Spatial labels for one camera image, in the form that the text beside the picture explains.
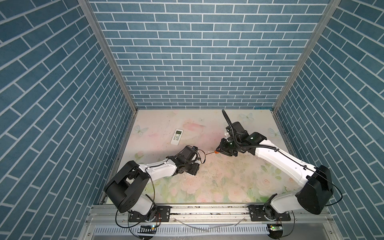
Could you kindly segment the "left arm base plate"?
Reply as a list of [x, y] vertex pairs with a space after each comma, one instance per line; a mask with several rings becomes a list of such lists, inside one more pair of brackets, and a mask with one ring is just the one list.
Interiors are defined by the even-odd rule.
[[155, 222], [158, 218], [158, 222], [169, 222], [171, 215], [171, 206], [154, 206], [146, 214], [142, 215], [139, 212], [131, 211], [129, 215], [129, 222], [138, 223], [138, 222]]

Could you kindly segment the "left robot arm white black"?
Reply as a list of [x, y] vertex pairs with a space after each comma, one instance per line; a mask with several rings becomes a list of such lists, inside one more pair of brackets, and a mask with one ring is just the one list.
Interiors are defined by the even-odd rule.
[[156, 180], [187, 173], [195, 176], [200, 168], [198, 147], [185, 146], [174, 156], [152, 164], [127, 162], [105, 185], [104, 192], [118, 212], [137, 212], [143, 216], [152, 213], [155, 198], [143, 194], [147, 184]]

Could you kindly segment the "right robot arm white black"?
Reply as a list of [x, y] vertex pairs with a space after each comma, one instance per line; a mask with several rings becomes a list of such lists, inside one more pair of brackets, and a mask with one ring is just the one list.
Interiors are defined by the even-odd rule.
[[278, 148], [264, 135], [257, 132], [249, 134], [239, 122], [228, 123], [226, 136], [221, 139], [216, 151], [229, 157], [250, 153], [274, 165], [299, 185], [300, 189], [295, 193], [273, 194], [267, 200], [263, 211], [268, 219], [274, 220], [279, 214], [300, 209], [319, 215], [334, 194], [330, 169], [299, 160]]

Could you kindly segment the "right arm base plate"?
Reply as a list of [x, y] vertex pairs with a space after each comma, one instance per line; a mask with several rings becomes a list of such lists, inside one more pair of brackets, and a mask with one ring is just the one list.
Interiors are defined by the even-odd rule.
[[266, 207], [264, 205], [248, 205], [247, 209], [249, 211], [252, 222], [291, 221], [291, 216], [288, 212], [279, 214], [272, 208]]

